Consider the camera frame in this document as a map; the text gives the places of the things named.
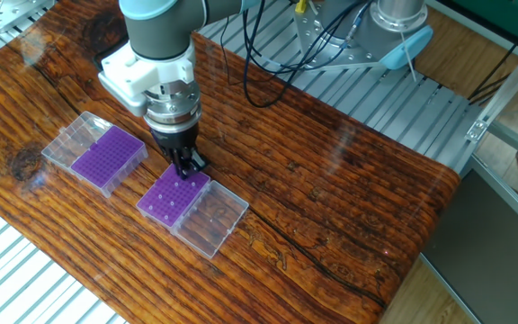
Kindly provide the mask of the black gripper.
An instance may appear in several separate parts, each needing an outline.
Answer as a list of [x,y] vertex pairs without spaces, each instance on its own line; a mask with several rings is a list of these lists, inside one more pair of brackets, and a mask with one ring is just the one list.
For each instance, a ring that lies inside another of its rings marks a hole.
[[202,171],[209,161],[197,149],[199,123],[181,131],[159,131],[151,129],[151,134],[165,156],[171,158],[176,174],[188,178],[191,169]]

